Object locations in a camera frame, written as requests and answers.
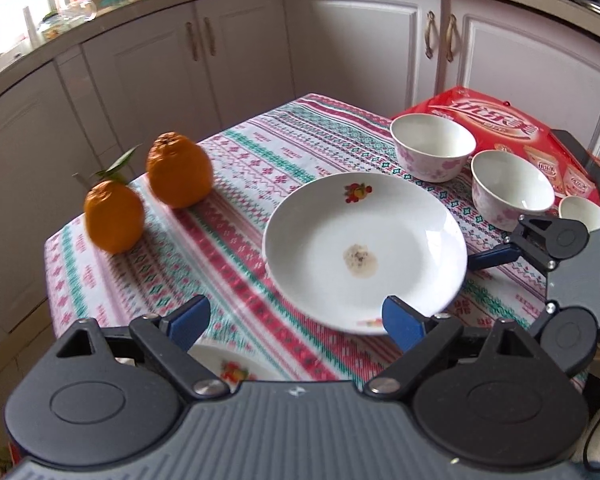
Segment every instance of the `brown stain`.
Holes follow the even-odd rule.
[[[353,244],[342,257],[355,278],[371,278],[378,271],[378,259],[366,245]]]

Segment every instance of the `plate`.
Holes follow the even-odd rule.
[[[384,298],[424,316],[446,308],[466,272],[458,223],[396,176],[339,173],[287,196],[262,242],[269,275],[302,313],[336,330],[384,334]]]
[[[200,339],[189,355],[227,382],[234,391],[241,381],[284,381],[273,367],[255,356],[211,339]]]

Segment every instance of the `table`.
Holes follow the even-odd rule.
[[[264,227],[290,192],[343,171],[394,175],[423,187],[451,211],[470,253],[501,243],[471,201],[471,171],[445,184],[416,180],[398,165],[390,121],[317,94],[259,115],[201,142],[214,164],[211,195],[173,211],[153,197],[145,176],[131,186],[146,211],[145,231],[125,254],[97,250],[80,216],[45,245],[49,305],[56,335],[75,319],[126,325],[165,315],[205,294],[212,320],[205,337],[269,362],[289,380],[349,378],[362,384],[400,354],[388,336],[353,336],[323,327],[285,301],[267,275]],[[544,277],[523,260],[468,273],[449,307],[463,322],[499,317],[529,324],[544,308]],[[574,379],[582,388],[585,375]]]

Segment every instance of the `orange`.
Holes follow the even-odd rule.
[[[194,205],[214,185],[214,168],[205,150],[176,132],[155,139],[146,172],[154,195],[174,209]]]
[[[87,234],[96,247],[111,254],[133,247],[144,229],[140,197],[121,182],[106,180],[84,199]]]

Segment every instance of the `white bowl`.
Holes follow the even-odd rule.
[[[398,117],[391,123],[391,136],[400,166],[426,182],[455,178],[475,150],[469,130],[431,114]]]
[[[581,196],[567,196],[560,200],[558,216],[582,222],[589,232],[600,229],[600,206]]]
[[[271,365],[259,361],[252,354],[213,339],[199,339],[188,353],[229,384],[232,391],[241,381],[285,380]]]
[[[504,231],[513,231],[521,214],[540,214],[554,204],[554,188],[547,177],[513,153],[477,153],[471,172],[475,208],[487,222]]]
[[[444,310],[466,272],[464,238],[444,205],[378,173],[334,174],[295,190],[269,219],[262,248],[298,310],[349,333],[386,333],[382,302],[391,294],[424,316]]]

